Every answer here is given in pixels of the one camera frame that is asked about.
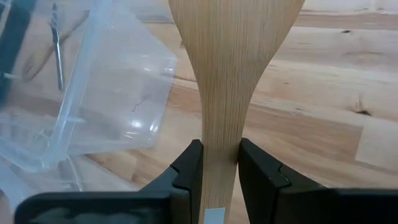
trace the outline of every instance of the wooden table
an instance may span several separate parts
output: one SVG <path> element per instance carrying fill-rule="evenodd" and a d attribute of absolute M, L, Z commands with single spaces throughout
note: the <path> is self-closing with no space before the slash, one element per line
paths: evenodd
<path fill-rule="evenodd" d="M 257 86 L 244 137 L 326 186 L 397 188 L 396 21 L 303 11 Z M 131 181 L 140 187 L 201 135 L 197 84 L 177 28 L 146 26 L 178 57 L 178 68 L 156 147 L 114 162 L 137 159 Z M 238 179 L 230 220 L 248 223 Z"/>

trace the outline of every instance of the wooden surface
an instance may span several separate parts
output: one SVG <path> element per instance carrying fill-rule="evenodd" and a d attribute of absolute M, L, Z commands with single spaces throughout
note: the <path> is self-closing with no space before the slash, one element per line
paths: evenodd
<path fill-rule="evenodd" d="M 169 0 L 201 98 L 199 224 L 228 223 L 239 144 L 254 89 L 304 0 Z"/>
<path fill-rule="evenodd" d="M 398 17 L 352 7 L 299 16 L 260 79 L 243 136 L 326 186 L 398 188 Z M 156 147 L 129 152 L 140 187 L 201 137 L 200 97 L 177 28 L 147 27 L 179 61 Z M 248 223 L 238 183 L 230 223 Z"/>

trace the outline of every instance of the wooden spatula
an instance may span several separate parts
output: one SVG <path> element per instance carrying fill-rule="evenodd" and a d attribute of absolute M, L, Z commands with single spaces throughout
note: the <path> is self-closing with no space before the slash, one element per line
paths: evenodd
<path fill-rule="evenodd" d="M 201 222 L 228 217 L 253 91 L 304 0 L 169 0 L 199 86 L 204 145 Z"/>

